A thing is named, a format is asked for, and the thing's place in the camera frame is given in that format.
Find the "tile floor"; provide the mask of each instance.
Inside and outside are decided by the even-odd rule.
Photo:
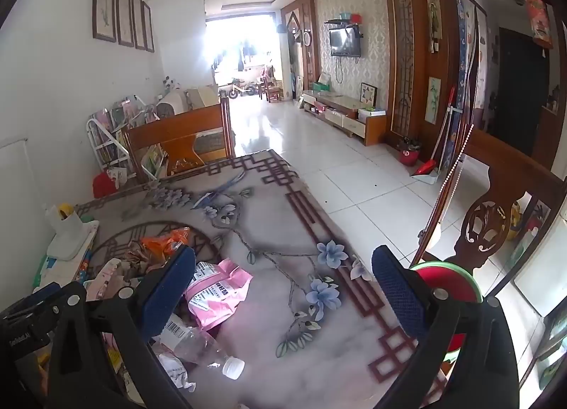
[[[415,168],[399,163],[394,149],[365,147],[356,136],[347,137],[292,102],[268,104],[257,96],[239,97],[231,101],[231,121],[236,154],[266,149],[279,153],[297,170],[368,267],[373,250],[382,244],[402,265],[409,266],[419,246],[417,235],[436,203],[440,181],[428,185],[415,180],[410,176]],[[432,254],[441,260],[454,255],[466,211],[488,187],[487,167],[467,158]],[[503,276],[503,264],[496,255],[474,273],[483,295]],[[522,363],[519,372],[523,373],[529,364],[526,353],[535,351],[538,340],[534,337],[543,332],[543,323],[514,285],[497,297],[510,324],[517,360]]]

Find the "orange plastic bag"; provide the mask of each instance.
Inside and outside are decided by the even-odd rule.
[[[143,237],[140,239],[144,248],[158,256],[162,262],[174,255],[181,245],[189,244],[189,228],[178,228],[158,237]]]

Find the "white bottle cap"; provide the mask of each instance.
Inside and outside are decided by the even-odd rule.
[[[233,380],[238,379],[243,370],[245,370],[245,362],[233,356],[227,359],[225,365],[222,367],[222,373]]]

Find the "red lantern decoration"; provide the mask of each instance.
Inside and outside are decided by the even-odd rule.
[[[529,21],[534,34],[534,42],[546,49],[554,47],[549,30],[549,16],[542,0],[526,0]]]

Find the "wall-mounted tv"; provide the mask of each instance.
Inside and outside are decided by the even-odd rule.
[[[358,27],[331,28],[329,30],[331,56],[361,57]]]

